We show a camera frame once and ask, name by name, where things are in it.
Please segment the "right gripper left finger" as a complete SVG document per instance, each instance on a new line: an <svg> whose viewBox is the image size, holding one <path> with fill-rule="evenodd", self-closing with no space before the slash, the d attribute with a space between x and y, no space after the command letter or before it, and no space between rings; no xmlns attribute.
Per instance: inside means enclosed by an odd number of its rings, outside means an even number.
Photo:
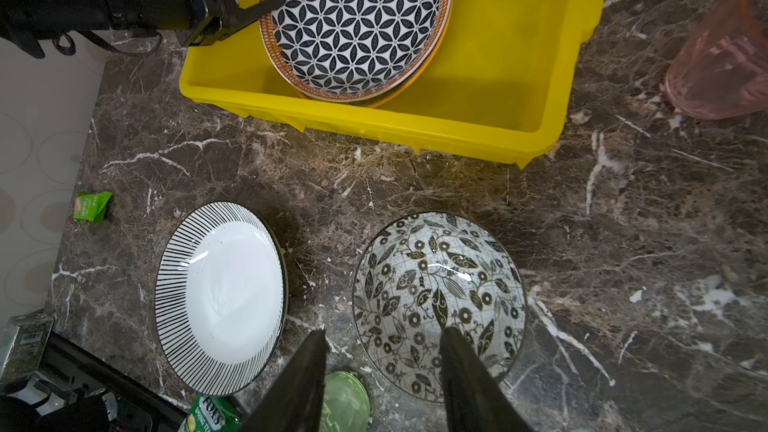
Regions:
<svg viewBox="0 0 768 432"><path fill-rule="evenodd" d="M325 331L319 329L310 332L238 430L318 431L326 357Z"/></svg>

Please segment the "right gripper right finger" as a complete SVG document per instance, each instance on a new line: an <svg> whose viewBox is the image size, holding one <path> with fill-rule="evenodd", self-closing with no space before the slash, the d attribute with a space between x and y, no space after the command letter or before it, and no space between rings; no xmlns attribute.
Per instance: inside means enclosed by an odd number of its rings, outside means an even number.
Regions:
<svg viewBox="0 0 768 432"><path fill-rule="evenodd" d="M440 354L449 431L532 431L457 327L442 332Z"/></svg>

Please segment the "geometric flower pattern plate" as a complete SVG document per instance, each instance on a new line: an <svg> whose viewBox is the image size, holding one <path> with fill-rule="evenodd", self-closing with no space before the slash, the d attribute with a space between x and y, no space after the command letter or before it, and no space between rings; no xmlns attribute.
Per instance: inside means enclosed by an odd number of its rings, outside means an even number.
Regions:
<svg viewBox="0 0 768 432"><path fill-rule="evenodd" d="M406 81L437 47L452 0L286 0L259 21L267 55L304 95L349 103Z"/></svg>

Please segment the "black floral pattern bowl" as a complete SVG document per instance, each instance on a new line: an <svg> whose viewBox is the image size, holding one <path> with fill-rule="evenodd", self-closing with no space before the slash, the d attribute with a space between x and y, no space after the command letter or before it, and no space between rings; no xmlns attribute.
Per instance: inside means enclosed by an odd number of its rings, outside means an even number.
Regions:
<svg viewBox="0 0 768 432"><path fill-rule="evenodd" d="M526 305L513 260L490 232L449 212L401 217L371 240L357 266L353 315L369 359L398 389L443 400L440 339L455 327L492 377L521 348Z"/></svg>

